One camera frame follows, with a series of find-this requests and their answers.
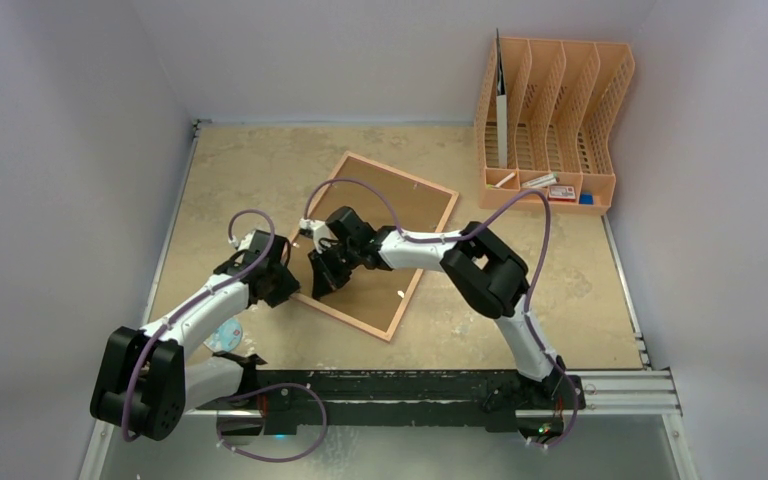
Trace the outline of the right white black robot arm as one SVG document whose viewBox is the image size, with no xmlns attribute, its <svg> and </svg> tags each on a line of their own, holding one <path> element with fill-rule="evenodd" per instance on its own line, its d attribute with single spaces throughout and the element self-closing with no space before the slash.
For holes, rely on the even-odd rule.
<svg viewBox="0 0 768 480">
<path fill-rule="evenodd" d="M 523 378 L 524 399 L 544 407 L 559 396 L 565 368 L 531 308 L 539 273 L 486 225 L 471 222 L 445 233 L 374 229 L 343 206 L 326 220 L 301 219 L 299 232 L 313 242 L 315 299 L 343 288 L 358 267 L 444 273 L 474 311 L 495 322 Z"/>
</svg>

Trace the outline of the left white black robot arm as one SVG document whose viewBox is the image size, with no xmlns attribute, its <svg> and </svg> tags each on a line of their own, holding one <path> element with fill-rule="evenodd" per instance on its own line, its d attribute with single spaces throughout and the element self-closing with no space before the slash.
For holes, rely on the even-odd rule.
<svg viewBox="0 0 768 480">
<path fill-rule="evenodd" d="M 257 399 L 256 354 L 218 352 L 187 360 L 226 321 L 260 302 L 276 307 L 299 291 L 284 259 L 290 241 L 255 230 L 206 284 L 169 314 L 108 338 L 90 400 L 93 418 L 151 440 L 168 437 L 184 413 L 223 399 L 244 409 Z"/>
</svg>

